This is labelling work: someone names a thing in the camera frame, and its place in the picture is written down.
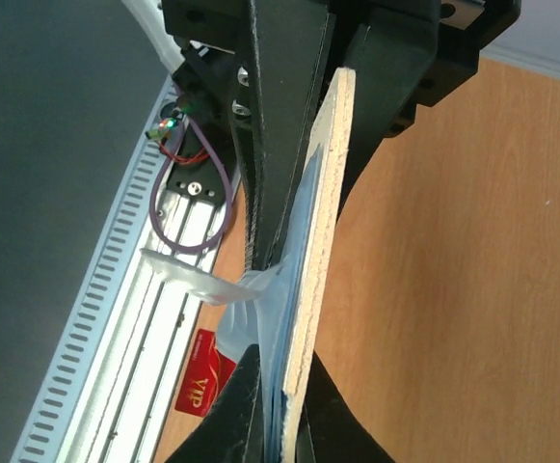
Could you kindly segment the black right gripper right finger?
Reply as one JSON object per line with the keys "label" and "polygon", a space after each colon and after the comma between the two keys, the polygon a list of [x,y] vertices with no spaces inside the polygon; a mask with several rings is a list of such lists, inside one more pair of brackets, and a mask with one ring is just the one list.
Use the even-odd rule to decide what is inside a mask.
{"label": "black right gripper right finger", "polygon": [[296,461],[384,463],[392,460],[353,415],[320,358],[314,356],[299,424]]}

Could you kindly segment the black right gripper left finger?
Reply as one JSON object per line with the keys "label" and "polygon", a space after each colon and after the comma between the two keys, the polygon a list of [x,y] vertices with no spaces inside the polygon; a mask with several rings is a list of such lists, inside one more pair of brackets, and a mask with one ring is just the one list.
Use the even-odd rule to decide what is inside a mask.
{"label": "black right gripper left finger", "polygon": [[211,410],[168,463],[259,463],[264,455],[259,349],[250,345]]}

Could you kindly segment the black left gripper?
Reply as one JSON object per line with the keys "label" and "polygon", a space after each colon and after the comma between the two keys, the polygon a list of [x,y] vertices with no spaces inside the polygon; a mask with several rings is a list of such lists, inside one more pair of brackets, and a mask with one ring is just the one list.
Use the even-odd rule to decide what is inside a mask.
{"label": "black left gripper", "polygon": [[177,43],[233,53],[248,74],[238,98],[250,114],[231,128],[250,270],[280,259],[325,68],[356,72],[344,206],[382,140],[410,127],[417,106],[436,105],[472,77],[480,51],[520,16],[518,1],[164,1],[161,8]]}

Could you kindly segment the red VIP card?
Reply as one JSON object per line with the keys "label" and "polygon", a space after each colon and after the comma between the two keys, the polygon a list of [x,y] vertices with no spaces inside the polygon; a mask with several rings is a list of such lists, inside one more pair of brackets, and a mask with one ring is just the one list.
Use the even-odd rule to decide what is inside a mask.
{"label": "red VIP card", "polygon": [[236,364],[216,347],[215,333],[198,329],[174,404],[176,411],[205,417]]}

